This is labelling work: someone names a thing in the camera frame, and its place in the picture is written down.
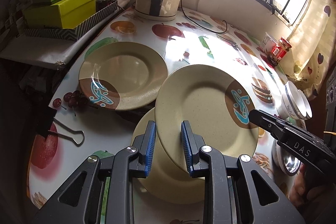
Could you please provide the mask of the person's right hand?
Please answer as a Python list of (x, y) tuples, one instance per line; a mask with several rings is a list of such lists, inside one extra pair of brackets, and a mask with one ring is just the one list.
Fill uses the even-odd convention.
[(306, 189), (305, 182), (305, 172), (306, 166), (304, 164), (300, 165), (298, 175), (295, 177), (294, 184), (289, 192), (289, 200), (295, 207), (302, 206), (305, 201), (313, 201), (319, 196), (326, 194), (328, 192), (333, 192), (333, 185), (322, 185), (311, 190)]

